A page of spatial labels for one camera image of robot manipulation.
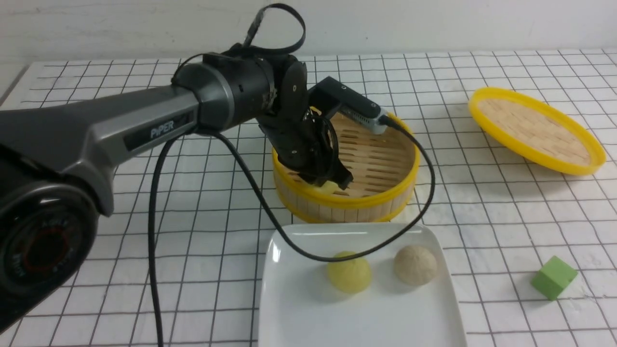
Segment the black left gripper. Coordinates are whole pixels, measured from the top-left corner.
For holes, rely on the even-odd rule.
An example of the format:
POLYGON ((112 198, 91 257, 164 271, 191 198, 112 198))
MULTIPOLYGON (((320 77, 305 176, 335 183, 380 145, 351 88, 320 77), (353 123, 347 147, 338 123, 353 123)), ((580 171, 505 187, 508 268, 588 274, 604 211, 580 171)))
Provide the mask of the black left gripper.
POLYGON ((258 125, 278 154, 279 163, 306 182, 322 187, 324 177, 340 190, 353 181, 338 161, 337 136, 331 121, 309 106, 306 64, 293 55, 267 57, 275 77, 276 97, 271 110, 258 117, 258 125))

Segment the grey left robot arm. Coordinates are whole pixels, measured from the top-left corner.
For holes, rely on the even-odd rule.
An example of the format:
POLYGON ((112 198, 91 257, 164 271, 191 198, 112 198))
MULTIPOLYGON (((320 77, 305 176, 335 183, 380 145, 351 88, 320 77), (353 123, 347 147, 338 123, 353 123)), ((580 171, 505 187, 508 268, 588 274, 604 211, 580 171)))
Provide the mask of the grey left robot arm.
POLYGON ((186 134, 256 119, 282 164, 309 184, 346 189, 352 174, 310 114, 306 66, 292 55, 208 53, 170 85, 1 112, 1 330, 86 259, 114 211, 115 169, 186 134))

